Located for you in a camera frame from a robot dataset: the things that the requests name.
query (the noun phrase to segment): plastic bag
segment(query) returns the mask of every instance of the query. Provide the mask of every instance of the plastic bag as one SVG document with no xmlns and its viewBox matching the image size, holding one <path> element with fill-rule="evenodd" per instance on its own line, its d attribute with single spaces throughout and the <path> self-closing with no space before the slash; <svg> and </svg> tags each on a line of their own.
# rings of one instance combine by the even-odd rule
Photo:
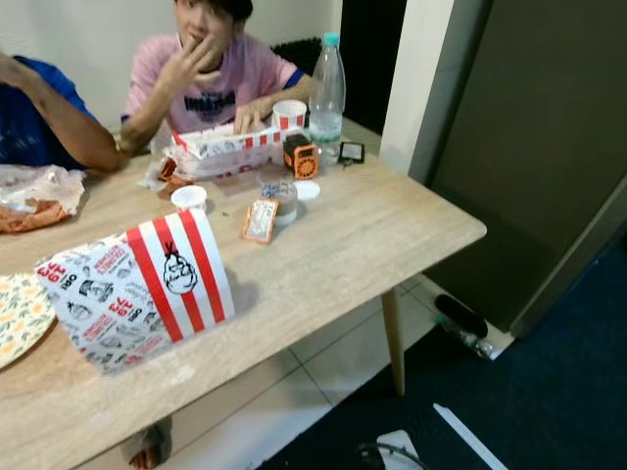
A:
<svg viewBox="0 0 627 470">
<path fill-rule="evenodd" d="M 84 177 L 55 165 L 0 165 L 0 232 L 33 230 L 75 215 Z"/>
</svg>

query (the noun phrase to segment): bottle cap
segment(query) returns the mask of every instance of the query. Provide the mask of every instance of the bottle cap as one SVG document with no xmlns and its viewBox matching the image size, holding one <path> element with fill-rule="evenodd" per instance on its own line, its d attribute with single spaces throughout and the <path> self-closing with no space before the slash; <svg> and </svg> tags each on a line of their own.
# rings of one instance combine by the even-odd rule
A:
<svg viewBox="0 0 627 470">
<path fill-rule="evenodd" d="M 337 32 L 325 32 L 322 41 L 326 46 L 337 47 L 340 44 L 340 35 Z"/>
</svg>

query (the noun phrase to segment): plate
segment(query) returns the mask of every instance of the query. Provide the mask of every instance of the plate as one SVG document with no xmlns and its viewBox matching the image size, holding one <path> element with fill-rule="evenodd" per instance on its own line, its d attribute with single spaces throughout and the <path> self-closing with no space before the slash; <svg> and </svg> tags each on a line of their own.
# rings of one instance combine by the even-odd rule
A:
<svg viewBox="0 0 627 470">
<path fill-rule="evenodd" d="M 0 276 L 0 369 L 26 354 L 54 320 L 48 296 L 33 274 Z"/>
</svg>

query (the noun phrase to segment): water bottle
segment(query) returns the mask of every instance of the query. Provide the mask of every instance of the water bottle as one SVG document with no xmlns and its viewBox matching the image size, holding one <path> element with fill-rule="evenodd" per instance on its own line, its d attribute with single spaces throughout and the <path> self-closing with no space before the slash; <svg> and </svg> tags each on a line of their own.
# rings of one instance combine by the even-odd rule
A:
<svg viewBox="0 0 627 470">
<path fill-rule="evenodd" d="M 340 156 L 346 77 L 340 57 L 340 35 L 327 32 L 322 42 L 310 95 L 310 136 L 319 149 L 320 163 L 335 165 Z"/>
</svg>

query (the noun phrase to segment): paper bag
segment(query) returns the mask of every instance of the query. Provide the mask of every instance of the paper bag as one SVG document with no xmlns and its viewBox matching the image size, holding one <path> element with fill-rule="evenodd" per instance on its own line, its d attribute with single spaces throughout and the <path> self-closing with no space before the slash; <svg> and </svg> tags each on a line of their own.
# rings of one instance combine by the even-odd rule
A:
<svg viewBox="0 0 627 470">
<path fill-rule="evenodd" d="M 58 253 L 35 272 L 73 346 L 106 373 L 235 314 L 214 234 L 198 210 Z"/>
</svg>

